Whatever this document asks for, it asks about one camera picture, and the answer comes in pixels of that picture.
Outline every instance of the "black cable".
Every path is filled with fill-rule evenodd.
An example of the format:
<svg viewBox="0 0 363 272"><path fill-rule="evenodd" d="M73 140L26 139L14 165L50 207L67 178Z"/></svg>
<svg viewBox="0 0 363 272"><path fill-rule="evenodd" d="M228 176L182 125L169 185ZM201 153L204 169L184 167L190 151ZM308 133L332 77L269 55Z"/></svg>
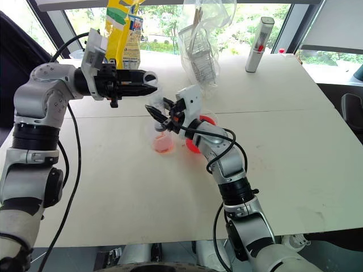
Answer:
<svg viewBox="0 0 363 272"><path fill-rule="evenodd" d="M173 121L173 123L174 123L174 125L175 126L177 126L179 129L183 129L183 130L185 130L185 131L188 131L188 132L193 132L193 133L197 133L197 134L203 134L203 135L208 135L208 136L213 136L213 137L218 137L218 138L221 138L221 139L224 139L224 140L227 140L227 141L229 141L229 142L234 142L233 144L235 144L237 147L238 147L238 149L241 151L241 153L242 153L242 155L243 155L243 160L244 160L244 170L246 171L246 173L247 173L247 166L248 166L248 161L247 161L247 155L246 155L246 152L245 152L245 150L243 149L243 147L238 143L238 142L236 142L235 141L235 134L234 134L234 132L232 131L232 130L229 130L229 129L224 129L224 130L226 130L227 132L229 132L229 133L231 133L232 135L233 135L233 137L234 137L234 140L233 139L231 139L231 138L228 138L227 136L224 136L224 135L220 135L220 134L217 134L217 133L211 133L211 132L207 132L207 131L202 131L202 130L197 130L197 129L191 129L190 127L185 127L185 126L181 126L180 124L178 124L177 122L174 122ZM207 164L207 171L208 171L208 173L210 173L210 174L212 174L212 172L210 171L210 169L208 168L209 167L209 163Z"/></svg>
<svg viewBox="0 0 363 272"><path fill-rule="evenodd" d="M227 212L226 211L224 212L224 217L225 217L225 222L228 223L229 221L228 221L228 217L227 217Z"/></svg>
<svg viewBox="0 0 363 272"><path fill-rule="evenodd" d="M240 144L238 142L235 142L234 144L238 147L238 149L241 151L241 153L243 155L244 171L246 171L246 173L247 173L247 167L248 167L247 154L246 154L245 150L243 149L243 147L240 146Z"/></svg>
<svg viewBox="0 0 363 272"><path fill-rule="evenodd" d="M216 251L217 258L220 261L221 265L224 267L224 269L227 272L232 272L232 270L226 265L226 263L222 259L220 251L218 250L218 246L217 246L217 238L216 238L217 221L218 221L218 217L219 217L219 215L221 213L222 208L223 208L223 202L220 205L220 207L218 208L216 216L214 217L214 222L213 222L213 246L214 246L214 250Z"/></svg>
<svg viewBox="0 0 363 272"><path fill-rule="evenodd" d="M54 54L54 56L50 59L49 62L54 62L56 61L57 57L59 57L62 53L62 51L68 46L70 45L71 43L73 43L74 41L77 41L78 39L80 38L83 38L83 37L86 37L88 36L88 33L89 32L85 32L85 33L82 33L82 34L79 34L77 36L74 36L72 39L70 39L68 42L66 42L65 44L63 44L57 51L56 53Z"/></svg>
<svg viewBox="0 0 363 272"><path fill-rule="evenodd" d="M227 131L230 134L232 134L233 139L230 139L230 138L228 138L228 137L226 137L224 135L220 135L220 134L216 134L216 133L210 133L210 132L206 132L206 131L201 131L201 130L196 130L196 129L191 129L191 128L188 128L188 127L180 126L178 123L175 123L175 125L177 127L179 127L180 129L183 129L185 131L189 131L189 132L193 132L193 133L198 133L198 134L209 135L209 136L214 136L214 137L219 137L219 138L222 138L222 139L225 139L225 140L231 142L231 144L229 145L229 147L223 153L221 153L220 155L216 156L213 160L211 160L208 163L206 170L209 173L212 173L211 170L209 169L209 166L212 163L214 163L215 161L219 160L225 154L227 154L227 152L232 149L232 147L233 147L234 144L237 146L237 148L241 151L241 153L243 155L243 159L244 159L244 170L247 173L247 167L248 167L247 154L246 154L245 150L243 149L243 147L238 142L236 142L236 135L235 135L235 133L232 130L224 129L225 131ZM216 213L216 216L214 217L214 222L213 222L213 246L214 246L214 251L216 251L217 258L220 261L221 265L224 267L224 269L227 272L232 272L232 270L226 265L226 263L224 262L223 258L221 257L220 251L219 251L218 246L217 246L217 238L216 238L216 236L217 236L216 235L217 222L218 222L218 217L219 217L219 215L221 213L222 208L223 208L223 202L221 203L221 205L218 208L218 211ZM224 217L225 217L226 223L228 223L228 218L227 218L226 211L224 212Z"/></svg>
<svg viewBox="0 0 363 272"><path fill-rule="evenodd" d="M68 157L67 157L67 153L66 151L64 150L64 147L61 143L61 141L58 141L58 146L59 146L59 149L61 150L62 152L62 155L63 155L63 158L64 158L64 163L66 165L66 173L64 175L64 180L63 180L63 188L64 186L66 185L67 183L67 180L68 180L68 176L69 176L69 161L68 161Z"/></svg>
<svg viewBox="0 0 363 272"><path fill-rule="evenodd" d="M21 245L24 248L24 250L27 253L32 251L32 249L29 248L29 245L27 244L27 242L25 242L22 238L17 237L16 235L0 232L0 237L5 237L7 239L17 242L19 245Z"/></svg>
<svg viewBox="0 0 363 272"><path fill-rule="evenodd" d="M73 191L70 195L70 198L69 198L69 201L68 201L68 204L67 204L67 208L66 208L66 211L64 213L64 216L63 216L63 219L62 219L62 222L59 226L59 229L56 233L56 235L54 236L48 250L47 250L47 253L45 254L40 266L39 266L39 269L38 269L38 272L42 272L43 271L43 268L45 266L45 263L47 262L47 259L59 237L59 235L61 234L62 232L62 229L66 223L66 220L67 220L67 217L68 217L68 213L69 213L69 210L70 210L70 206L72 205L72 202L73 202L73 198L75 196L75 192L77 191L77 187L78 187L78 183L79 183L79 178L81 176L81 142L79 140L79 133L78 133L78 125L77 125L77 121L75 120L75 117L74 117L74 114L73 114L73 111L70 107L70 105L68 104L68 110L69 110L69 113L72 117L72 120L73 120L73 123L74 123L74 129L75 129L75 137L77 139L77 147L78 147L78 169L77 169L77 177L75 179L75 184L74 184L74 188L73 188Z"/></svg>
<svg viewBox="0 0 363 272"><path fill-rule="evenodd" d="M229 132L230 134L232 134L233 140L231 141L230 145L228 146L228 148L223 151L222 153L220 153L218 156L216 156L213 160L211 160L207 165L206 165L206 170L208 171L208 173L212 174L212 169L211 169L211 165L213 163L215 163L217 160L219 160L220 158L222 158L224 155L226 155L232 148L233 145L236 143L236 134L234 134L234 132L230 129L224 129L226 132Z"/></svg>

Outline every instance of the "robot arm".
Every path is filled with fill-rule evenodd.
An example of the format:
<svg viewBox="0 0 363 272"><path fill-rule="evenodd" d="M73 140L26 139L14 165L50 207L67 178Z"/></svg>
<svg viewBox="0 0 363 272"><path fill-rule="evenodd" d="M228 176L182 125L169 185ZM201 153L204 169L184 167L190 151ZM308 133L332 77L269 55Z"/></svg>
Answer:
<svg viewBox="0 0 363 272"><path fill-rule="evenodd" d="M44 209L62 196L63 172L58 162L58 135L69 100L92 95L111 100L156 91L153 73L116 70L103 64L104 41L90 31L82 68L59 63L36 67L14 96L15 117L11 148L0 179L0 270L29 268Z"/></svg>
<svg viewBox="0 0 363 272"><path fill-rule="evenodd" d="M261 272L320 271L297 253L275 243L272 229L255 195L259 191L251 189L240 152L233 146L220 157L231 144L218 137L226 137L225 130L199 120L200 89L190 86L179 91L176 98L175 103L164 99L169 118L156 108L146 106L146 109L164 129L193 140L207 161L214 161L210 170L230 219L226 228L236 257L241 261L249 260L252 267Z"/></svg>

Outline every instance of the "floor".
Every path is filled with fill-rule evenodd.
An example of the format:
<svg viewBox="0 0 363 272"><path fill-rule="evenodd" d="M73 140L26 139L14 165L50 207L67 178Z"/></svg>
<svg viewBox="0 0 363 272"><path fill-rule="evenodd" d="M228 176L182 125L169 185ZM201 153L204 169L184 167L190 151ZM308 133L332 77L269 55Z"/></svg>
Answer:
<svg viewBox="0 0 363 272"><path fill-rule="evenodd" d="M119 246L90 246L79 248L54 248L52 254L47 260L44 272L79 272L93 271L96 253L99 251L108 251ZM196 264L197 258L192 251L191 242L163 243L164 262L183 262ZM234 271L251 272L251 266L248 262L240 262L235 259L234 252L229 243L226 244L226 250L230 256ZM29 272L37 272L43 257L37 259L46 251L46 248L36 248L32 254L32 264Z"/></svg>
<svg viewBox="0 0 363 272"><path fill-rule="evenodd" d="M94 246L78 248L54 248L49 256L44 272L91 272L93 271L96 253L100 251L110 251L119 246ZM191 242L163 243L164 262L183 262L196 264L196 255L192 251ZM32 266L29 272L36 272L41 256L46 248L36 248L33 252ZM235 258L235 254L230 243L226 244L226 251L230 257L233 271L252 272L250 264L240 262ZM363 252L355 252L325 241L312 241L310 246L306 246L301 252L305 259L317 265L324 272L362 272Z"/></svg>

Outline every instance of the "white bottle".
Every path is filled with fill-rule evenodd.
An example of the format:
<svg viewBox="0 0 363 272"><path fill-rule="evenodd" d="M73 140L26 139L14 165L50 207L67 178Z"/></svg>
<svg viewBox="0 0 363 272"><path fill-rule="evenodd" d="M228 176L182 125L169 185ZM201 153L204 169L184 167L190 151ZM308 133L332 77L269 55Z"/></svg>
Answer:
<svg viewBox="0 0 363 272"><path fill-rule="evenodd" d="M254 73L260 63L265 47L270 37L275 21L271 17L261 17L260 24L257 28L254 43L251 47L250 55L246 63L246 71Z"/></svg>

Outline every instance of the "yellow snack bag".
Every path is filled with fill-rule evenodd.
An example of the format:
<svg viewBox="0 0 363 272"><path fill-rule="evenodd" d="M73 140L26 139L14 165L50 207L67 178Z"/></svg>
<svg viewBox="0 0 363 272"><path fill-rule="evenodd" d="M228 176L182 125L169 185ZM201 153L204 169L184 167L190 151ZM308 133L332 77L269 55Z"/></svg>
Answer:
<svg viewBox="0 0 363 272"><path fill-rule="evenodd" d="M105 32L108 37L106 59L115 59L118 69L137 69L140 64L142 18L136 14L144 0L109 0Z"/></svg>

